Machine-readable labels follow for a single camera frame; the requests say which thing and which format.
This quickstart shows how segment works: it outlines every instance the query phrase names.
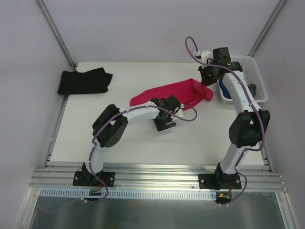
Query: gray floor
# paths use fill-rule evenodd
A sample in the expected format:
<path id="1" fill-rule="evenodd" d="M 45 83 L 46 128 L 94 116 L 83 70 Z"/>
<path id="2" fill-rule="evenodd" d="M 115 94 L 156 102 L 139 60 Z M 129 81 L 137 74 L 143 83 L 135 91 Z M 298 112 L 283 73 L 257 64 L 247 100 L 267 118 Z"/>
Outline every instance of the gray floor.
<path id="1" fill-rule="evenodd" d="M 71 200 L 40 197 L 40 206 L 53 210 Z M 212 201 L 108 198 L 34 214 L 31 229 L 284 229 L 274 193 L 244 193 L 229 207 Z"/>

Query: plastic laundry basket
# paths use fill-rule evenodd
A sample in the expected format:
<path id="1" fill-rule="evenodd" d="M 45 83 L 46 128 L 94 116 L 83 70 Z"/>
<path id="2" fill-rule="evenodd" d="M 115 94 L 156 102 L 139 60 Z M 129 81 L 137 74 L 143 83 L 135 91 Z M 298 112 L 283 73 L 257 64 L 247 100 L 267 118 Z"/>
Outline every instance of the plastic laundry basket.
<path id="1" fill-rule="evenodd" d="M 244 71 L 244 80 L 247 85 L 254 83 L 256 85 L 256 96 L 254 97 L 257 103 L 263 103 L 268 100 L 267 91 L 262 79 L 262 76 L 258 70 L 255 59 L 251 56 L 231 56 L 231 61 L 238 61 Z M 222 89 L 220 91 L 220 102 L 222 104 L 233 104 L 232 99 L 224 97 Z"/>

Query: red cloth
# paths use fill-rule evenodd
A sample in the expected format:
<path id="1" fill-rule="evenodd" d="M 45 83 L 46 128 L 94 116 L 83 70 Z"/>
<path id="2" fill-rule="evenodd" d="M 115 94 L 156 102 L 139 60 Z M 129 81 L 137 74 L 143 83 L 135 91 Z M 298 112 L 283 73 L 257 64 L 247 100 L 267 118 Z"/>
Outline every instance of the red cloth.
<path id="1" fill-rule="evenodd" d="M 130 106 L 146 103 L 153 98 L 167 99 L 171 95 L 176 96 L 176 98 L 182 104 L 194 107 L 203 99 L 211 101 L 213 98 L 213 91 L 194 79 L 188 79 L 185 81 L 146 90 L 145 92 L 132 98 L 130 100 Z"/>

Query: black cloth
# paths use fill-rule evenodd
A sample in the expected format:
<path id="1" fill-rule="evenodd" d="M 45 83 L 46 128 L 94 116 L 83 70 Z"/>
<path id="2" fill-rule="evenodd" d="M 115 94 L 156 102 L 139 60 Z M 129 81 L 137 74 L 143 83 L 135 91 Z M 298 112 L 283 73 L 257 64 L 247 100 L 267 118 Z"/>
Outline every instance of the black cloth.
<path id="1" fill-rule="evenodd" d="M 112 74 L 103 68 L 97 68 L 85 73 L 63 71 L 58 94 L 97 94 L 108 91 Z"/>

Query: blue object in basket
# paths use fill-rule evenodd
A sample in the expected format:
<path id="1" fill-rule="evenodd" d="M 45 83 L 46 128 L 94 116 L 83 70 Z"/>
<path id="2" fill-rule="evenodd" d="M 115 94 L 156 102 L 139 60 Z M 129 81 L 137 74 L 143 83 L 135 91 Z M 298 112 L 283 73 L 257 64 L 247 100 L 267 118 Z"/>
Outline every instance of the blue object in basket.
<path id="1" fill-rule="evenodd" d="M 219 84 L 221 90 L 223 91 L 224 97 L 227 99 L 231 99 L 231 95 L 230 95 L 228 89 L 226 88 L 226 86 L 224 85 L 224 83 L 219 80 L 218 84 Z"/>

